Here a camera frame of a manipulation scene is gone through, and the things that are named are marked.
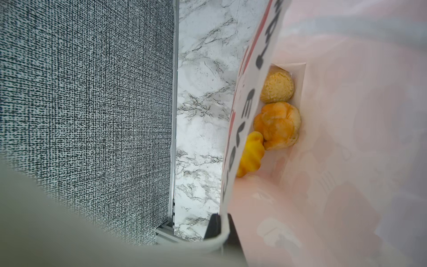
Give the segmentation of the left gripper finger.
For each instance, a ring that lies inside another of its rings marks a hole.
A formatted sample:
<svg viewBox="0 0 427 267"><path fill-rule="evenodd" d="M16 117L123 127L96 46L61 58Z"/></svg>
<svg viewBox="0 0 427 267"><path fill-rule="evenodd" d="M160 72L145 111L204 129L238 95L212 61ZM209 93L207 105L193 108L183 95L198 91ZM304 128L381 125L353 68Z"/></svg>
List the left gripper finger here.
<svg viewBox="0 0 427 267"><path fill-rule="evenodd" d="M230 234L225 243L214 250L213 252L222 256L235 256L235 257L243 257L244 252L241 246L240 238L238 232L236 230L236 226L232 215L228 213ZM207 241L212 238L216 238L221 234L221 217L219 214L213 214L210 217L209 224L207 226L207 230L205 232L204 241Z"/></svg>

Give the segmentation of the striped yellow bun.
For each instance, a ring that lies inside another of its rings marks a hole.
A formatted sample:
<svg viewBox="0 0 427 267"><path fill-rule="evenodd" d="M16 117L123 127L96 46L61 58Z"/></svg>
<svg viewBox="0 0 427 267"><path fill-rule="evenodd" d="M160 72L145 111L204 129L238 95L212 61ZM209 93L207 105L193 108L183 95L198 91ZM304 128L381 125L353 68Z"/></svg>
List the striped yellow bun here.
<svg viewBox="0 0 427 267"><path fill-rule="evenodd" d="M261 160L265 154L264 137L254 131L248 135L244 151L239 163L237 177L243 178L249 172L256 172L261 167Z"/></svg>

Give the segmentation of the flaky braided pastry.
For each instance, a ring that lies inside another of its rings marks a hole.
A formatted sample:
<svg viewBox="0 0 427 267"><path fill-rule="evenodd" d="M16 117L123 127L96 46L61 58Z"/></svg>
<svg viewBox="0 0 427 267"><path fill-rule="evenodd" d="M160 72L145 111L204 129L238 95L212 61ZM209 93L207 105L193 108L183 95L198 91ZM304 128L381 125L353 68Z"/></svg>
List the flaky braided pastry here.
<svg viewBox="0 0 427 267"><path fill-rule="evenodd" d="M263 135L265 150L285 149L299 138L300 112L287 102L270 103L262 107L261 113L254 118L253 126Z"/></svg>

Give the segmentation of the red white paper gift bag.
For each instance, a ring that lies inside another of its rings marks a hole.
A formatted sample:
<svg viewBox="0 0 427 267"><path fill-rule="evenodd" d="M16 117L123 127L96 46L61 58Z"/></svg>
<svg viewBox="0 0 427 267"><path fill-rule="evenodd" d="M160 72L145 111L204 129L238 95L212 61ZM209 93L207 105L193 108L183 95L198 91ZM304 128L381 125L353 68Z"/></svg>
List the red white paper gift bag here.
<svg viewBox="0 0 427 267"><path fill-rule="evenodd" d="M301 126L257 172L224 168L221 210L248 265L426 266L427 3L267 1L239 69L228 164L269 67L294 79Z"/></svg>

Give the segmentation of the small round crusty bun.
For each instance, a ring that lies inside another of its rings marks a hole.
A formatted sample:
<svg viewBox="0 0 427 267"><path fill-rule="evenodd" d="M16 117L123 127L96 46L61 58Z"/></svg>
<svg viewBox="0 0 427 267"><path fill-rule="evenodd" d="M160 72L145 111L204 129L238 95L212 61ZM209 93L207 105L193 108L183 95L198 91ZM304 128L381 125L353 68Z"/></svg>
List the small round crusty bun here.
<svg viewBox="0 0 427 267"><path fill-rule="evenodd" d="M265 103L286 102L295 92L291 74L277 66L271 66L264 82L260 100Z"/></svg>

